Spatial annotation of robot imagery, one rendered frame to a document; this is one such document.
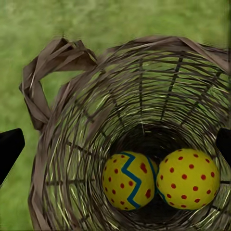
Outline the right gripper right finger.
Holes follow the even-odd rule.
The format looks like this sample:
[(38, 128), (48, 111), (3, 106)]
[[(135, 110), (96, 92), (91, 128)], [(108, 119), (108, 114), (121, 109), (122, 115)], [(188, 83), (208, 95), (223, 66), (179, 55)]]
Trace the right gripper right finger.
[(218, 129), (218, 134), (216, 138), (216, 146), (220, 153), (223, 155), (223, 159), (226, 164), (231, 168), (231, 130), (227, 128), (220, 127)]

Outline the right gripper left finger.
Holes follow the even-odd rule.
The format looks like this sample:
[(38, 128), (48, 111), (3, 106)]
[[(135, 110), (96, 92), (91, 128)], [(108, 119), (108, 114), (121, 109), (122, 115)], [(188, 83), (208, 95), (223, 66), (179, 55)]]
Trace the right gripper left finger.
[(21, 128), (0, 133), (0, 186), (25, 147)]

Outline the wicker basket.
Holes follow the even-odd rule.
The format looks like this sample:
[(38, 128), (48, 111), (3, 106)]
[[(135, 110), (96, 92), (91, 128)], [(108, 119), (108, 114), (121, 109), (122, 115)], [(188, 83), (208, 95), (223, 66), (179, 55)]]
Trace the wicker basket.
[[(171, 52), (171, 54), (162, 54), (163, 52)], [(143, 59), (153, 55), (158, 55), (158, 57)], [(179, 61), (159, 60), (166, 57), (174, 57)], [(183, 58), (193, 59), (198, 64), (187, 62)], [(210, 61), (216, 66), (206, 65), (199, 60)], [(143, 63), (148, 61), (165, 62), (177, 66), (164, 71), (143, 69)], [(119, 65), (110, 72), (106, 72), (105, 67), (115, 64)], [(134, 64), (139, 64), (139, 66), (128, 69)], [(185, 67), (185, 65), (190, 65), (197, 70)], [(211, 73), (201, 66), (215, 69), (218, 72)], [(184, 73), (180, 71), (180, 68), (192, 73)], [(83, 72), (70, 78), (59, 88), (49, 107), (40, 80), (53, 72), (62, 71)], [(100, 75), (89, 83), (99, 71)], [(145, 73), (151, 72), (169, 73), (173, 78), (142, 77)], [(23, 68), (22, 84), (19, 87), (24, 95), (33, 127), (39, 131), (28, 197), (33, 231), (92, 231), (88, 223), (89, 219), (95, 231), (203, 231), (198, 224), (215, 212), (218, 213), (217, 216), (204, 231), (231, 231), (231, 195), (226, 199), (223, 208), (215, 206), (223, 186), (231, 185), (231, 181), (221, 179), (216, 197), (198, 212), (196, 209), (178, 209), (170, 215), (163, 213), (163, 208), (168, 204), (161, 200), (159, 193), (152, 198), (148, 207), (132, 212), (121, 210), (110, 203), (102, 187), (103, 169), (107, 159), (119, 151), (126, 139), (142, 136), (142, 133), (134, 134), (139, 129), (151, 129), (156, 133), (160, 131), (164, 136), (169, 137), (169, 140), (166, 140), (158, 136), (145, 136), (133, 142), (129, 148), (129, 151), (140, 153), (153, 151), (147, 152), (146, 155), (158, 166), (164, 157), (157, 152), (170, 154), (173, 147), (176, 150), (180, 149), (181, 142), (185, 149), (205, 152), (197, 139), (200, 139), (203, 145), (207, 142), (213, 146), (215, 155), (210, 150), (206, 150), (213, 160), (223, 161), (223, 155), (218, 150), (215, 141), (219, 127), (231, 130), (231, 106), (228, 106), (222, 99), (217, 99), (207, 93), (211, 88), (217, 89), (231, 103), (231, 89), (218, 82), (222, 73), (231, 77), (231, 48), (214, 48), (185, 37), (149, 35), (130, 40), (124, 45), (108, 48), (99, 56), (86, 48), (81, 40), (69, 41), (66, 38), (53, 38), (40, 54)], [(192, 78), (180, 75), (188, 75)], [(194, 76), (204, 79), (197, 79)], [(201, 81), (202, 84), (182, 82), (176, 78)], [(167, 81), (169, 84), (142, 82), (149, 79)], [(96, 83), (94, 87), (77, 99), (84, 89), (94, 83)], [(192, 95), (174, 92), (172, 89), (175, 84), (184, 85), (198, 93), (187, 89)], [(195, 88), (192, 85), (204, 88)], [(156, 87), (168, 89), (155, 89)], [(134, 89), (127, 92), (131, 88)], [(104, 97), (104, 102), (89, 115), (87, 106), (102, 94), (104, 95), (100, 99)], [(144, 98), (149, 94), (154, 95), (152, 100), (162, 100), (162, 103), (149, 102), (150, 98)], [(161, 94), (166, 95), (160, 96)], [(118, 104), (119, 99), (134, 95), (136, 99), (133, 101), (124, 100)], [(193, 99), (196, 102), (192, 103), (186, 99)], [(215, 122), (213, 118), (204, 114), (204, 110), (198, 106), (199, 103), (218, 121)], [(127, 118), (123, 119), (121, 113), (132, 105), (132, 111), (137, 109), (138, 111), (127, 114)], [(151, 122), (138, 120), (128, 128), (126, 123), (132, 118), (154, 114), (154, 111), (146, 109), (159, 109), (160, 114), (156, 114), (157, 118), (151, 119)], [(180, 122), (167, 113), (176, 115)], [(106, 133), (105, 128), (114, 116), (117, 116), (118, 124)], [(61, 131), (66, 118), (65, 127)], [(80, 128), (82, 119), (83, 123)], [(190, 126), (191, 129), (184, 124)], [(66, 137), (71, 126), (73, 127)], [(118, 133), (114, 135), (118, 128), (120, 128)], [(77, 138), (83, 129), (85, 138), (78, 143)], [(103, 138), (96, 145), (100, 135)], [(190, 137), (192, 135), (195, 135), (197, 139)], [(64, 171), (65, 145), (68, 146), (69, 156)], [(74, 164), (76, 164), (76, 169), (73, 180), (71, 180)], [(52, 178), (50, 178), (51, 165)], [(79, 219), (72, 206), (70, 184), (77, 188)], [(56, 210), (49, 196), (51, 186), (54, 186)], [(58, 204), (57, 186), (59, 186), (61, 206)], [(64, 226), (59, 220), (58, 209), (60, 209)], [(152, 210), (161, 210), (162, 215), (146, 213)], [(193, 218), (197, 213), (198, 215)]]

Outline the easter egg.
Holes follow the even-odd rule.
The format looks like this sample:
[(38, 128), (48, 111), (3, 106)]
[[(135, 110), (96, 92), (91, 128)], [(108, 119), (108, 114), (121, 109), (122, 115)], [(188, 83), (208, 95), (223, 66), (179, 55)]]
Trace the easter egg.
[(132, 211), (151, 203), (158, 193), (155, 176), (158, 165), (140, 152), (120, 150), (104, 164), (104, 195), (115, 207)]
[(176, 210), (199, 210), (208, 205), (220, 187), (220, 170), (206, 152), (180, 148), (167, 154), (156, 171), (156, 188), (162, 200)]

